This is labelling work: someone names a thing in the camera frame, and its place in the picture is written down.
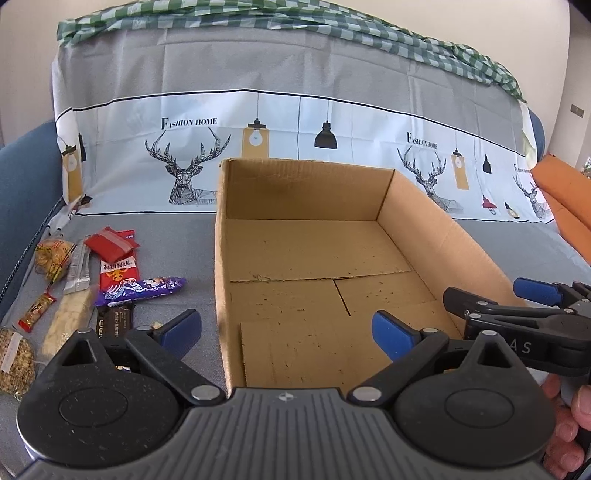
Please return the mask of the right hand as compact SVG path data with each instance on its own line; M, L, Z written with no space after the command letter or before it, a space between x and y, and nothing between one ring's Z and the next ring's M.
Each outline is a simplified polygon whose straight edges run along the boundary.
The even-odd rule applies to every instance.
M579 469L586 458L586 451L577 443L576 437L580 430L590 430L590 386L581 386L569 407L560 398L561 383L557 375L549 374L541 388L552 401L556 416L543 466L556 479L564 479L568 473Z

